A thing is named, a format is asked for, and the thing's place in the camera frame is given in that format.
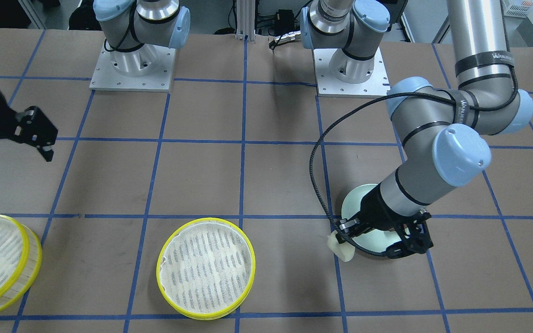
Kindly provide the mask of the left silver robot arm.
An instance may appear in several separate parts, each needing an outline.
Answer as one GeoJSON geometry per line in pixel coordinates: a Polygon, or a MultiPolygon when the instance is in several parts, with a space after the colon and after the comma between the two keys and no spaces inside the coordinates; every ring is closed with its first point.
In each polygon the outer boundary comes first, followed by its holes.
{"type": "Polygon", "coordinates": [[[456,89],[435,89],[422,77],[394,84],[385,96],[350,111],[385,102],[407,160],[378,184],[351,190],[332,226],[328,248],[348,262],[357,250],[388,259],[432,248],[427,207],[468,184],[491,163],[484,135],[515,133],[529,124],[533,99],[519,88],[500,0],[449,0],[456,89]]]}

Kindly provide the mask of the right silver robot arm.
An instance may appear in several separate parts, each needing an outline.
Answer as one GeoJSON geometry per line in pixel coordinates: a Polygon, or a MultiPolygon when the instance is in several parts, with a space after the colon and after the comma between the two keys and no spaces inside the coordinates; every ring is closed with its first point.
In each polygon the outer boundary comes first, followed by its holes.
{"type": "MultiPolygon", "coordinates": [[[[190,10],[177,0],[95,0],[105,42],[89,87],[94,91],[169,92],[176,51],[190,35],[190,10]]],[[[36,106],[13,110],[0,92],[0,140],[35,147],[51,161],[57,127],[36,106]]]]}

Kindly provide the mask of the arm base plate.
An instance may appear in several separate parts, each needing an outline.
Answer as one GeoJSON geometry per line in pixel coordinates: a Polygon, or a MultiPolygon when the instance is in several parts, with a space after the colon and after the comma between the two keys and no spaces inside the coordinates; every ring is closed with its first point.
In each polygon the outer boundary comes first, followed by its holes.
{"type": "Polygon", "coordinates": [[[376,98],[390,90],[381,49],[366,61],[351,59],[341,49],[313,50],[320,97],[376,98]]]}
{"type": "Polygon", "coordinates": [[[163,92],[171,90],[176,49],[145,44],[122,53],[105,42],[89,88],[95,91],[163,92]]]}

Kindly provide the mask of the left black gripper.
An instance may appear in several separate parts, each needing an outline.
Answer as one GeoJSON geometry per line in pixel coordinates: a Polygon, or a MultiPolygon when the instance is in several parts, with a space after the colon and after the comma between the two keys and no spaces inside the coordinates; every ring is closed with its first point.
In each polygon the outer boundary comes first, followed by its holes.
{"type": "MultiPolygon", "coordinates": [[[[367,206],[372,207],[372,203],[367,202],[373,199],[373,192],[369,192],[361,201],[361,207],[364,209],[367,206]]],[[[348,242],[353,245],[356,250],[373,255],[370,251],[360,247],[353,241],[353,237],[359,236],[363,233],[370,232],[374,229],[391,230],[398,232],[400,241],[387,247],[383,256],[389,259],[401,259],[413,254],[425,254],[432,248],[431,235],[427,226],[427,220],[431,218],[431,214],[425,209],[421,209],[411,216],[402,216],[393,220],[394,227],[383,227],[374,222],[366,221],[364,213],[361,211],[350,219],[340,219],[336,222],[336,240],[339,244],[348,242]]]]}

